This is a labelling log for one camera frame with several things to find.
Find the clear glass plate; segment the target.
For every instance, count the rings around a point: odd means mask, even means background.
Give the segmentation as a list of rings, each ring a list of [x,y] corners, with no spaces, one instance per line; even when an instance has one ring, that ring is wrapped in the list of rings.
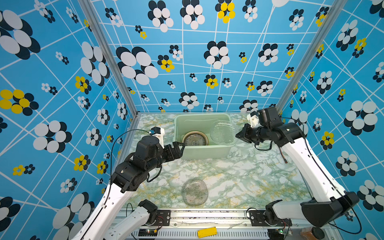
[[[187,180],[182,187],[182,198],[188,206],[203,205],[209,196],[206,183],[199,178]]]
[[[235,143],[235,127],[230,121],[215,121],[210,129],[210,137],[216,145],[230,146]]]

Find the clear glass plate front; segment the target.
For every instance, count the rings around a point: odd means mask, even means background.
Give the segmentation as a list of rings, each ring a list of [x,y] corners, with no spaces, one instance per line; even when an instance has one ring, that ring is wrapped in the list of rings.
[[[199,178],[187,180],[182,187],[182,198],[188,206],[203,205],[209,196],[206,183]]]

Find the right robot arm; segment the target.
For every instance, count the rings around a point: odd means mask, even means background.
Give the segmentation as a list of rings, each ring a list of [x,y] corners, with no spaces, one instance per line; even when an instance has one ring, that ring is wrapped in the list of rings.
[[[264,213],[268,224],[297,219],[320,228],[352,210],[359,202],[356,193],[347,192],[332,177],[310,147],[302,129],[295,123],[282,123],[276,107],[251,112],[247,119],[249,122],[236,138],[254,145],[265,141],[276,144],[293,160],[313,196],[304,202],[276,200],[269,203]]]

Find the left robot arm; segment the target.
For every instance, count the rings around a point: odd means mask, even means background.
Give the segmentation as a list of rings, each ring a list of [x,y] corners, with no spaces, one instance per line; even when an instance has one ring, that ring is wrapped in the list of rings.
[[[149,200],[144,200],[123,221],[112,226],[123,205],[140,184],[148,180],[150,171],[180,159],[184,149],[185,144],[179,142],[164,145],[161,134],[142,137],[136,151],[115,168],[106,193],[74,239],[125,240],[144,224],[153,223],[158,208]]]

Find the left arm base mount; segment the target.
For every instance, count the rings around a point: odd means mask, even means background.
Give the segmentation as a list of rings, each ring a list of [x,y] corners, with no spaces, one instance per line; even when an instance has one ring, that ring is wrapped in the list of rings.
[[[145,226],[169,226],[171,220],[171,210],[157,210],[151,213]]]

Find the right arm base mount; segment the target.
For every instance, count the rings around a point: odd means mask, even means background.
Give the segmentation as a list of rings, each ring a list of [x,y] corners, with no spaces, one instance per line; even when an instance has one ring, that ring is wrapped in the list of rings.
[[[246,211],[246,217],[250,220],[252,227],[291,227],[292,221],[290,219],[277,220],[273,223],[268,223],[265,210],[250,209]]]

